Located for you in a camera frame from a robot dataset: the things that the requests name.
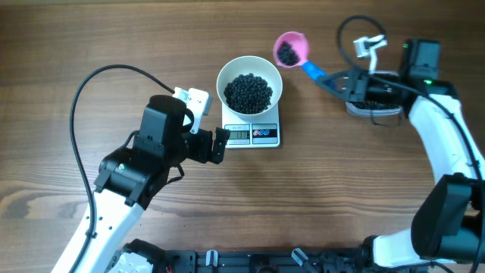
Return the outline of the pink scoop with blue handle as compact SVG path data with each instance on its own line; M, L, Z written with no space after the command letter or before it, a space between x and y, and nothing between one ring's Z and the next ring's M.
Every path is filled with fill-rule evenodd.
M288 52L293 52L293 61L288 64L288 58L283 56L283 49ZM284 68L301 68L310 79L314 82L327 73L319 68L316 64L308 60L310 47L308 41L303 33L296 31L289 31L280 35L273 46L273 57L276 64Z

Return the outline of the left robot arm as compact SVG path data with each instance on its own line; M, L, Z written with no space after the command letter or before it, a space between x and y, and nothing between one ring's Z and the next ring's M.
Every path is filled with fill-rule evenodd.
M166 95L152 96L133 145L114 150L99 166L93 205L61 254L55 272L102 272L129 230L141 218L152 198L167 184L171 168L189 158L219 164L229 139L228 130L191 133L184 119L192 114L186 104Z

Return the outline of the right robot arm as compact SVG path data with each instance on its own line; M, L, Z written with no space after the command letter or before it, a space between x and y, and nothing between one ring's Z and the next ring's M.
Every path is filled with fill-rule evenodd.
M439 59L438 42L410 39L396 77L358 67L314 76L319 87L347 102L401 105L430 160L435 187L411 227L371 240L371 263L381 268L449 260L470 262L476 271L484 261L484 158L454 86L437 79Z

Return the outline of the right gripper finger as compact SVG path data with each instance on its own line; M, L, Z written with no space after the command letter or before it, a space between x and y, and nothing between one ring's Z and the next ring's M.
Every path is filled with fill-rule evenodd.
M326 86L335 86L339 79L348 77L351 74L351 70L339 71L333 74L325 74L320 81Z
M316 85L322 90L337 97L345 102L349 100L349 94L346 89L339 88L334 79L328 79L326 77L319 77L315 81Z

